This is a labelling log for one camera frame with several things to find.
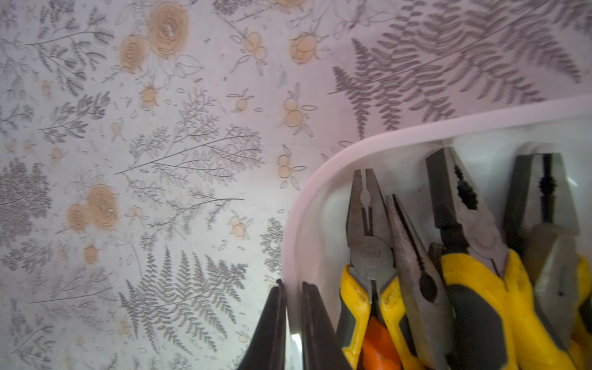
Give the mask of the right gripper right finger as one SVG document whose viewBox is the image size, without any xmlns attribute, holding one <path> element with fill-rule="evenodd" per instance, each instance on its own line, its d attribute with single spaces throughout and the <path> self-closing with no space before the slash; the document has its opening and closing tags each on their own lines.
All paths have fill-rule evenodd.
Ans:
<svg viewBox="0 0 592 370">
<path fill-rule="evenodd" d="M 302 358 L 306 370 L 351 370 L 316 285 L 302 283 Z"/>
</svg>

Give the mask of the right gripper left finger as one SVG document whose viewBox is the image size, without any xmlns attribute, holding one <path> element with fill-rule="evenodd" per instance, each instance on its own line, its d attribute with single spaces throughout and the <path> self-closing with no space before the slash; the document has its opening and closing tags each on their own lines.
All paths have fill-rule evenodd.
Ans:
<svg viewBox="0 0 592 370">
<path fill-rule="evenodd" d="M 281 279 L 269 291 L 257 327 L 238 370 L 284 370 L 287 294 Z"/>
</svg>

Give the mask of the orange black long-nose pliers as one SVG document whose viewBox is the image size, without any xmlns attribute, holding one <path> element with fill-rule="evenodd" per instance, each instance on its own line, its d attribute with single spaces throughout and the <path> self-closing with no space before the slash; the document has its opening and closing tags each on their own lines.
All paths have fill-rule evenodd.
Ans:
<svg viewBox="0 0 592 370">
<path fill-rule="evenodd" d="M 368 324 L 362 368 L 448 369 L 453 310 L 445 285 L 399 197 L 386 206 L 397 275 L 379 295 L 382 319 Z"/>
</svg>

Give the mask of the white plastic storage box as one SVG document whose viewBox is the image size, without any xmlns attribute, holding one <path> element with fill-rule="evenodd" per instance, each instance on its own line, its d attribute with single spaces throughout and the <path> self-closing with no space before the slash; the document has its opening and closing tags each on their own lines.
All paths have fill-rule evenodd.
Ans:
<svg viewBox="0 0 592 370">
<path fill-rule="evenodd" d="M 297 199 L 282 251 L 305 369 L 591 367 L 591 98 L 381 134 Z"/>
</svg>

